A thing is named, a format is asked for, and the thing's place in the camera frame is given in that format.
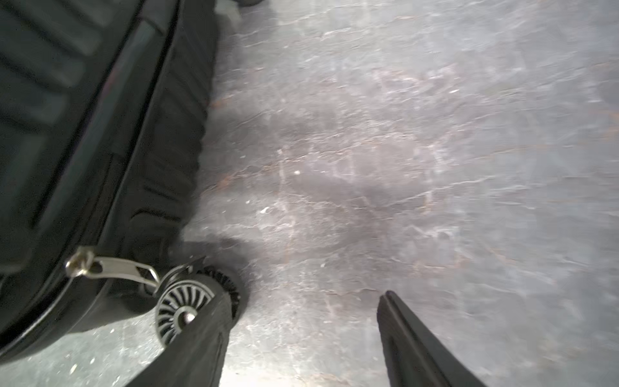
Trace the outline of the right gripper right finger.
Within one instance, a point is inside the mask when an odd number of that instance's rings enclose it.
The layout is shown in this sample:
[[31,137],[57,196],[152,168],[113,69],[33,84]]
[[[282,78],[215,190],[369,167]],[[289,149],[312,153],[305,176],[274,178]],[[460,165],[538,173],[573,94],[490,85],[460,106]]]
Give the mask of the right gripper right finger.
[[377,323],[391,386],[485,385],[391,290],[380,296]]

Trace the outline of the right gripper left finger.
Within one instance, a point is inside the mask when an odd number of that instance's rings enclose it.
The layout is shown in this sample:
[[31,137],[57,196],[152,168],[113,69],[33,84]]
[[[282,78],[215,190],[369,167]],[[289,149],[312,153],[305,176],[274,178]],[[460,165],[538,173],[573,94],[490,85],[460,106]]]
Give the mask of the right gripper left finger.
[[155,309],[164,350],[130,386],[218,386],[231,329],[233,303],[213,277],[190,275],[168,285]]

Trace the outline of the black hard-shell suitcase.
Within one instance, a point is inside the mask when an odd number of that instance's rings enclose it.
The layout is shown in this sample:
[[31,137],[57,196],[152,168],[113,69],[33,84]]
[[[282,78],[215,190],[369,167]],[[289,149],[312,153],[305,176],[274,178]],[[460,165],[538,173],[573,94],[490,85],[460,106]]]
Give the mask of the black hard-shell suitcase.
[[217,1],[1,4],[1,362],[145,314],[193,212]]

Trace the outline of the silver zipper pull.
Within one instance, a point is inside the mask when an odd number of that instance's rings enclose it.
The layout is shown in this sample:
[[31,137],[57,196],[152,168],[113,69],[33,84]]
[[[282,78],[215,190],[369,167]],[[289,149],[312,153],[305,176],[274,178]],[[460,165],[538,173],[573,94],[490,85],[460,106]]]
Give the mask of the silver zipper pull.
[[64,270],[70,278],[127,280],[154,289],[161,284],[159,274],[150,265],[124,258],[99,256],[93,246],[78,246],[65,262]]

